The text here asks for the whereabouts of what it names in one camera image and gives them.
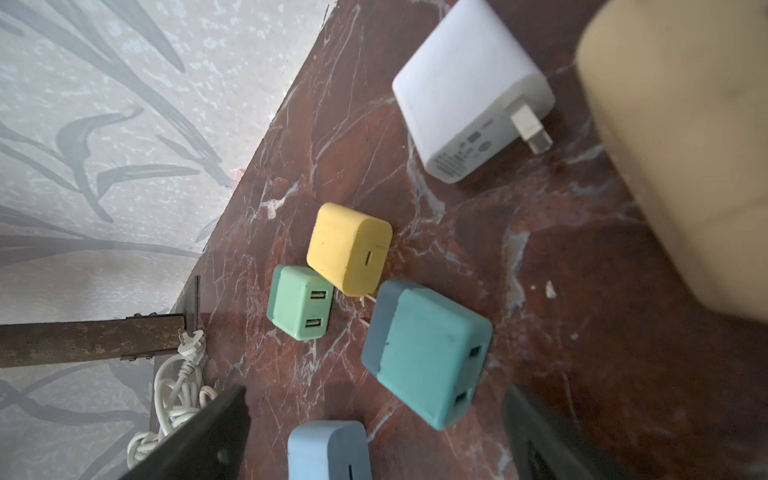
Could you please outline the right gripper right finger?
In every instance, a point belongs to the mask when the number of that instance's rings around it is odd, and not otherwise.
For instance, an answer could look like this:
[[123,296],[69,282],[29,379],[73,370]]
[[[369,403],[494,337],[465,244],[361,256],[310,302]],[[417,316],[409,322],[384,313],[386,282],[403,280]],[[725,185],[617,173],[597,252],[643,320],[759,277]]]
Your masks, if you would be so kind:
[[628,479],[630,472],[522,385],[507,388],[502,418],[521,479]]

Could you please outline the yellow charger plug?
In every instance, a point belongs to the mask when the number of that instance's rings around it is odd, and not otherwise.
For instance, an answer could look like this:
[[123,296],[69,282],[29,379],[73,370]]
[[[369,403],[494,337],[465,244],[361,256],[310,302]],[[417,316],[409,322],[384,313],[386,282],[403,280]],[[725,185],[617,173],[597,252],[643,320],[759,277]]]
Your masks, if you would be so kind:
[[388,222],[326,203],[317,213],[307,264],[343,294],[365,297],[378,288],[392,237]]

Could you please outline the green charger plug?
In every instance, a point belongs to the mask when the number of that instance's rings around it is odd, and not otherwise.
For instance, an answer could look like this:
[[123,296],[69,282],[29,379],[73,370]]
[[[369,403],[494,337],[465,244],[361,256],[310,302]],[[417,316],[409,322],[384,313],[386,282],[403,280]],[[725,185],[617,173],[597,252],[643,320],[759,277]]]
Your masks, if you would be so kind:
[[297,265],[276,266],[267,318],[297,341],[323,337],[327,331],[334,286],[315,270]]

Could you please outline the teal charger plug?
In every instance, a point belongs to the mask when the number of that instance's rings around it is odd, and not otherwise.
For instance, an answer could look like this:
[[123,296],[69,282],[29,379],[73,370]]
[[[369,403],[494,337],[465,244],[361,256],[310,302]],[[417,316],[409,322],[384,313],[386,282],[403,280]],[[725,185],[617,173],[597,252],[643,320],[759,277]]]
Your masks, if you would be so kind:
[[492,333],[488,319],[442,294],[417,283],[388,280],[378,292],[362,364],[442,431],[469,411]]

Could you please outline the blue charger plug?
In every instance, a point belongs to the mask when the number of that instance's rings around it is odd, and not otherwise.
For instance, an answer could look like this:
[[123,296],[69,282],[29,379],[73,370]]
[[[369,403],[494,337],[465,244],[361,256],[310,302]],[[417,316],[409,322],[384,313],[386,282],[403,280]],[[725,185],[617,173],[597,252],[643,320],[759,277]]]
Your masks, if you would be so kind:
[[300,425],[288,438],[287,455],[290,480],[373,478],[366,429],[358,421]]

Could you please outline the beige cube charger plug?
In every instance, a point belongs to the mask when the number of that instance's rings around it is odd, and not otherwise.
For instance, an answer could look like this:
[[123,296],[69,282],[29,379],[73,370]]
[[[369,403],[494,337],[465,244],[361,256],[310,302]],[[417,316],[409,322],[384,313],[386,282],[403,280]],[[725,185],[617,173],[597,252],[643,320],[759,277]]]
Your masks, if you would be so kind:
[[767,5],[610,1],[576,67],[597,133],[706,307],[767,319]]

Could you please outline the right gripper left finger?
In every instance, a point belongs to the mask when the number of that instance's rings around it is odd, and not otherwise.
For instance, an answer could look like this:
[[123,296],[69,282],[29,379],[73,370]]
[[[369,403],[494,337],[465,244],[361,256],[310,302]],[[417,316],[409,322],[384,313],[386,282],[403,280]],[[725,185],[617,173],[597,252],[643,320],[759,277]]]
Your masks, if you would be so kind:
[[251,424],[245,394],[230,387],[122,478],[236,479]]

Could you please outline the white charger plug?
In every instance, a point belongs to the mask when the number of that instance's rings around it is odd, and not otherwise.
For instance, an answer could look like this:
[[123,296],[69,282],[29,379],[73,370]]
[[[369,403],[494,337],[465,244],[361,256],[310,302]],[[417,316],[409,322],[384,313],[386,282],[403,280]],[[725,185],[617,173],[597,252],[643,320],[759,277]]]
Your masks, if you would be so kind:
[[457,2],[398,72],[393,92],[426,172],[455,184],[520,139],[552,146],[545,75],[485,1]]

